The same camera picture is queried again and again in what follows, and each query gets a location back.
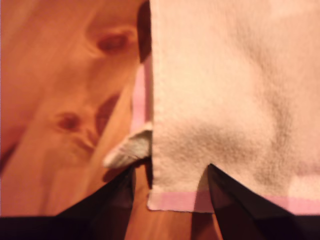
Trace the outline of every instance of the pink stripe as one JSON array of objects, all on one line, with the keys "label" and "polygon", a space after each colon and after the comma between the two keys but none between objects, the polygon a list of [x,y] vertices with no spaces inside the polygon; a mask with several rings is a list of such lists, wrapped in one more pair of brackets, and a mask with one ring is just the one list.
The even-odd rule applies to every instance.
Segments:
[{"label": "pink stripe", "polygon": [[287,209],[296,215],[319,215],[320,200],[311,200],[302,197],[263,196],[278,206]]},{"label": "pink stripe", "polygon": [[[263,196],[295,215],[319,215],[320,200],[299,197]],[[148,207],[151,210],[213,213],[209,191],[162,192],[150,194]]]},{"label": "pink stripe", "polygon": [[199,192],[152,192],[148,207],[151,210],[213,213],[209,191]]},{"label": "pink stripe", "polygon": [[151,56],[149,56],[144,64],[137,71],[135,84],[132,95],[132,122],[130,132],[141,128],[148,120],[150,120],[149,109],[151,99],[150,90],[150,74],[151,74]]},{"label": "pink stripe", "polygon": [[131,132],[139,129],[146,121],[146,83],[145,66],[139,67],[132,95]]}]

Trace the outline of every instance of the wooden surface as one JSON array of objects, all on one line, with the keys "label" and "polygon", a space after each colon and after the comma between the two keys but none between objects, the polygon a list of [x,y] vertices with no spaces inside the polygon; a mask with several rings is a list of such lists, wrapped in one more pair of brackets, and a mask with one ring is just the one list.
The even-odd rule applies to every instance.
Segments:
[{"label": "wooden surface", "polygon": [[[102,160],[129,131],[142,2],[1,1],[2,216],[55,215],[122,171]],[[118,34],[123,48],[97,47]],[[125,239],[221,239],[211,214],[149,211],[148,166]]]}]

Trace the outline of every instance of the fleece blanket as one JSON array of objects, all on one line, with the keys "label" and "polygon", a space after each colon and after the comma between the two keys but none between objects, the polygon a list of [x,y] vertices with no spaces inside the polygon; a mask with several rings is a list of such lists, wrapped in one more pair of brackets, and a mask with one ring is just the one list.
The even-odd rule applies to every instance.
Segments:
[{"label": "fleece blanket", "polygon": [[213,163],[294,214],[319,214],[320,2],[151,0],[150,8],[149,209],[213,212]]}]

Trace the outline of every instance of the black object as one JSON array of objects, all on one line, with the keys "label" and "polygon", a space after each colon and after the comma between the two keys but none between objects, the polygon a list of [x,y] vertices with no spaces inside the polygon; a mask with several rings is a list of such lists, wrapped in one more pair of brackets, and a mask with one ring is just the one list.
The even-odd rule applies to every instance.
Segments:
[{"label": "black object", "polygon": [[293,215],[213,164],[208,166],[208,182],[224,240],[320,240],[319,215]]},{"label": "black object", "polygon": [[134,167],[57,216],[0,217],[1,240],[123,240],[134,199]]}]

